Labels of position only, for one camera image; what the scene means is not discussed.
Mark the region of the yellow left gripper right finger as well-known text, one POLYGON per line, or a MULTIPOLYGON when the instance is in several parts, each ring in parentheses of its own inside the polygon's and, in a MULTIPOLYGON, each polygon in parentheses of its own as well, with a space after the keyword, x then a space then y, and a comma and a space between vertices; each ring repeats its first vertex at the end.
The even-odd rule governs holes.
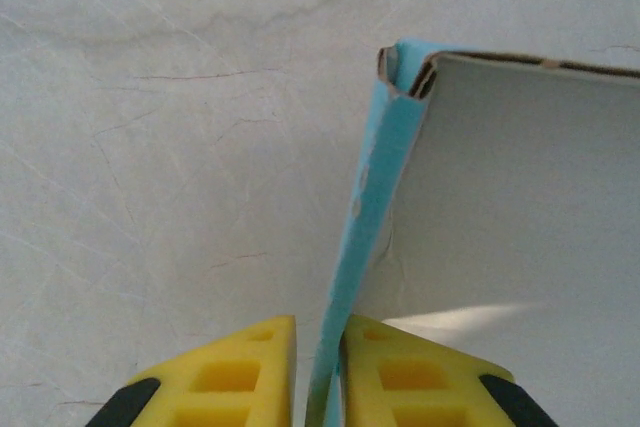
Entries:
POLYGON ((345 427, 559 427, 503 367, 363 316, 341 373, 345 427))

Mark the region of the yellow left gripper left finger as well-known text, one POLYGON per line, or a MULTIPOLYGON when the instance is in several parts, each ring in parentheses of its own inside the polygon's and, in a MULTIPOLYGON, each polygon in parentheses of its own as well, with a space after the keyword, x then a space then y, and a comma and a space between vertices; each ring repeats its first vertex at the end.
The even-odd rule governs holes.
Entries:
POLYGON ((292 315, 156 364, 118 389, 85 427, 292 427, 292 315))

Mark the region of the blue paper box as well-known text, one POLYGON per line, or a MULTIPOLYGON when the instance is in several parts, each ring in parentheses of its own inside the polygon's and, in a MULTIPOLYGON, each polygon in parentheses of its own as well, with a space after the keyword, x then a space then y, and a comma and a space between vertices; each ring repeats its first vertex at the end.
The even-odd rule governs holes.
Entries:
POLYGON ((640 427, 640 69, 383 48, 305 427, 367 317, 508 370, 559 427, 640 427))

